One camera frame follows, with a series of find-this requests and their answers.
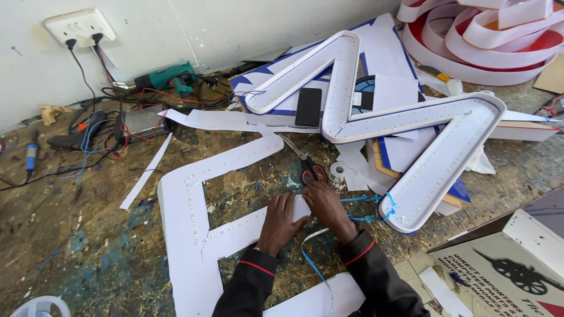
workbench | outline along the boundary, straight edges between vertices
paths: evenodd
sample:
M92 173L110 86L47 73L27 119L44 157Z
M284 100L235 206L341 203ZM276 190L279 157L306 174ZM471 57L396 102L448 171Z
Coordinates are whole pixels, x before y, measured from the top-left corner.
M465 85L464 90L492 90L506 102L508 109L532 113L553 97L551 93L533 89L532 84L531 81L500 88ZM428 95L440 95L428 87L424 89ZM205 93L205 98L216 96L210 91ZM98 108L117 105L111 101ZM25 179L25 145L35 129L40 132L41 147L32 179L48 169L80 162L82 152L53 150L46 144L51 136L65 134L73 117L74 113L68 113L59 116L52 126L37 123L8 133L6 139L19 136L19 145L0 155L0 175L14 182ZM338 156L335 147L319 134L286 135L325 167ZM176 168L259 137L258 133L180 126L129 210L118 207L165 136L150 143L134 143L127 147L119 162L104 160L84 175L51 176L0 192L0 315L8 316L24 302L42 295L60 296L75 316L175 315L157 183L165 173ZM360 223L360 227L375 237L392 263L397 263L512 212L564 184L561 135L541 143L490 139L484 150L497 174L462 174L472 199L471 204L463 204L463 210L447 217L433 214L413 235L394 232L379 217L371 223ZM210 229L266 206L280 191L297 189L299 193L300 170L298 157L285 147L251 166L206 182ZM373 195L372 192L339 192L341 198L364 193ZM345 207L356 217L377 213L372 202L347 202ZM304 238L320 228L317 222L307 225L282 249L274 291L265 303L266 308L321 283L301 253ZM337 240L330 232L305 245L309 257L326 278L346 270L335 251L336 245ZM224 285L242 252L219 261Z

electrical outlet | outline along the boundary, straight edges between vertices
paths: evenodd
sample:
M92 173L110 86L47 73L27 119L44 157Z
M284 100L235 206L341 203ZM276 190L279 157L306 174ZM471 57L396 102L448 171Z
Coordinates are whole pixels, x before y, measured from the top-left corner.
M93 34L102 33L100 41L109 42L116 39L116 34L98 8L61 14L46 19L43 24L65 47L68 39L76 39L75 49L94 46Z

red triangle graphic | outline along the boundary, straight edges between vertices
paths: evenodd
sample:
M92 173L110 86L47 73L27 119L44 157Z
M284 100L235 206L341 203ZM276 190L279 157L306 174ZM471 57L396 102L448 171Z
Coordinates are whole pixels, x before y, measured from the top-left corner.
M564 317L564 307L539 301L537 302L541 304L544 309L548 310L549 313L554 315L554 317Z

person's right hand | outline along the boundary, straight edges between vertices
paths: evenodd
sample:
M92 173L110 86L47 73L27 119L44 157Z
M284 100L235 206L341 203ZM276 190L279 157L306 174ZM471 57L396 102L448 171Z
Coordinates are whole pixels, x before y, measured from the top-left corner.
M314 216L339 239L342 244L352 242L358 236L353 221L335 191L326 183L313 181L302 191L302 197Z

black sleeve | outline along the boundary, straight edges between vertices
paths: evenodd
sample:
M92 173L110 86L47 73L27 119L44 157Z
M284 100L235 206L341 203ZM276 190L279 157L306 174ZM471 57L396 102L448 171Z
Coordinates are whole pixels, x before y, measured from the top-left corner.
M262 316L264 302L272 293L277 264L270 254L247 249L215 304L212 317Z
M429 317L421 297L399 278L384 252L367 232L340 247L339 253L352 277L378 317Z

